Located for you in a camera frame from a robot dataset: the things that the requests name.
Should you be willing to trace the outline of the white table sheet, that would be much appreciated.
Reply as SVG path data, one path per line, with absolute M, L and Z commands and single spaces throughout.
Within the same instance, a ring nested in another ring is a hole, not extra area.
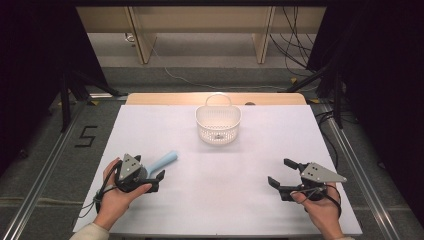
M 307 105 L 244 106 L 237 138 L 212 146 L 197 133 L 192 106 L 124 105 L 99 163 L 125 154 L 149 166 L 170 151 L 158 192 L 136 199 L 112 228 L 124 236 L 300 237 L 319 232 L 303 207 L 281 200 L 268 180 L 300 182 L 284 165 L 316 162 L 334 167 Z

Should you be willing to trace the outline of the person's right hand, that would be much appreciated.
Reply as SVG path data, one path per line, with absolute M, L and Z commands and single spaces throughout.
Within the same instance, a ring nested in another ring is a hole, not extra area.
M 294 201 L 302 204 L 307 210 L 312 223 L 321 232 L 322 236 L 324 232 L 342 232 L 339 224 L 339 210 L 336 206 L 336 202 L 340 200 L 340 196 L 334 183 L 328 184 L 327 194 L 332 200 L 324 198 L 320 201 L 311 201 L 303 193 L 291 193 Z

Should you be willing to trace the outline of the white plastic basket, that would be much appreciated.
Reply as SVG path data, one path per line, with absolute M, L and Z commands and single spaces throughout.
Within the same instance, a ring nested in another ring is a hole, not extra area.
M 239 132 L 242 111 L 221 92 L 208 96 L 195 111 L 197 131 L 207 144 L 220 146 L 233 142 Z

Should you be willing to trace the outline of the black curtain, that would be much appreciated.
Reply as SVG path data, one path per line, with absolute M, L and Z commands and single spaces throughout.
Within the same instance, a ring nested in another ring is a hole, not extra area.
M 0 176 L 17 159 L 68 77 L 106 82 L 72 5 L 0 0 Z
M 424 0 L 321 0 L 327 6 L 309 66 L 333 60 L 345 96 L 380 160 L 424 225 Z

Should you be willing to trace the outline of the black metal stand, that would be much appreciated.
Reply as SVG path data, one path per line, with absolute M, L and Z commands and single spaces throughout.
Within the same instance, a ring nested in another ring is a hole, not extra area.
M 78 101 L 87 101 L 90 94 L 86 86 L 92 85 L 113 97 L 125 97 L 127 93 L 120 92 L 110 87 L 105 81 L 96 80 L 77 70 L 65 71 L 60 79 L 60 98 L 62 110 L 62 132 L 65 132 L 71 124 L 71 110 L 69 93 L 71 91 Z
M 343 128 L 341 120 L 341 97 L 342 97 L 342 82 L 341 73 L 338 67 L 334 67 L 332 64 L 327 64 L 317 72 L 306 77 L 304 80 L 289 87 L 286 93 L 295 93 L 301 88 L 307 86 L 313 81 L 320 79 L 321 82 L 317 88 L 317 96 L 328 97 L 330 93 L 333 94 L 333 116 L 339 129 Z

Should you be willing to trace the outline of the person's left hand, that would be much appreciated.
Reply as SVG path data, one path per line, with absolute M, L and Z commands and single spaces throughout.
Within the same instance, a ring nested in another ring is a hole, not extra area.
M 151 187 L 151 184 L 141 185 L 129 193 L 122 192 L 118 188 L 109 190 L 103 195 L 100 210 L 93 223 L 109 231 L 116 221 L 124 215 L 130 204 Z

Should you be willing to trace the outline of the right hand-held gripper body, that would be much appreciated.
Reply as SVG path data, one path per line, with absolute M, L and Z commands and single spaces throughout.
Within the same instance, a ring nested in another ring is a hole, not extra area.
M 303 193 L 307 199 L 319 201 L 327 194 L 326 185 L 330 182 L 343 183 L 347 178 L 317 163 L 300 164 L 301 183 L 297 186 L 280 186 L 279 194 L 283 201 L 293 201 L 293 191 Z

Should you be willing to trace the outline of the light wooden table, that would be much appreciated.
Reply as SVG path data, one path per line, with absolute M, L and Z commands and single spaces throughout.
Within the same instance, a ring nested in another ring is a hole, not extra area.
M 203 105 L 213 92 L 187 93 L 132 93 L 126 100 L 127 105 Z M 226 93 L 235 105 L 306 105 L 299 93 Z

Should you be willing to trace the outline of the metal floor rail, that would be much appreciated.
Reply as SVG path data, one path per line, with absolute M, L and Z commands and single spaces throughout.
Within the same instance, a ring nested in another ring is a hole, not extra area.
M 400 240 L 398 230 L 389 214 L 388 208 L 383 204 L 382 198 L 378 196 L 377 188 L 372 179 L 367 175 L 365 166 L 354 151 L 351 142 L 343 128 L 340 128 L 334 116 L 328 118 L 329 127 L 332 131 L 336 143 L 329 140 L 337 154 L 335 166 L 340 170 L 341 159 L 344 158 L 346 164 L 353 175 L 354 182 L 361 191 L 361 196 L 367 203 L 367 209 L 372 213 L 375 223 L 385 240 Z
M 29 221 L 31 214 L 33 213 L 41 194 L 43 193 L 45 186 L 50 179 L 62 153 L 65 149 L 66 144 L 72 134 L 76 121 L 78 120 L 81 112 L 85 108 L 85 102 L 77 102 L 74 110 L 71 112 L 71 119 L 66 127 L 61 130 L 58 138 L 55 141 L 54 146 L 49 152 L 49 156 L 44 161 L 40 171 L 37 173 L 37 177 L 31 183 L 31 188 L 22 200 L 18 200 L 16 205 L 18 210 L 13 216 L 9 225 L 7 226 L 5 233 L 0 237 L 0 240 L 19 240 L 27 222 Z

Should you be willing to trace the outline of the beige wooden desk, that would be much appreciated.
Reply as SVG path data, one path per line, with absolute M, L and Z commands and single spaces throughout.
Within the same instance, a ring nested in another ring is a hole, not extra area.
M 146 64 L 159 33 L 247 33 L 256 59 L 266 59 L 269 35 L 316 34 L 324 7 L 79 7 L 88 33 L 131 33 L 139 62 Z

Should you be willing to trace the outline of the light blue hairbrush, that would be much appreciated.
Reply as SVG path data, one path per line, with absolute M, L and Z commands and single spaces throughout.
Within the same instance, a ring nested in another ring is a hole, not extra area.
M 164 168 L 168 164 L 176 161 L 177 159 L 178 159 L 177 152 L 176 151 L 170 151 L 169 153 L 165 154 L 160 159 L 156 160 L 154 163 L 152 163 L 152 164 L 148 165 L 147 167 L 145 167 L 143 178 L 144 179 L 149 179 L 150 176 L 154 172 L 156 172 L 156 171 Z

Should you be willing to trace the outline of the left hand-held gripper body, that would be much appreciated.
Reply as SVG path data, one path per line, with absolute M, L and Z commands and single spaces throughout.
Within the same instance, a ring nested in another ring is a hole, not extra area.
M 145 166 L 138 162 L 129 154 L 124 155 L 124 159 L 118 164 L 115 175 L 115 185 L 123 192 L 129 193 L 139 186 L 149 184 L 149 179 L 144 179 Z

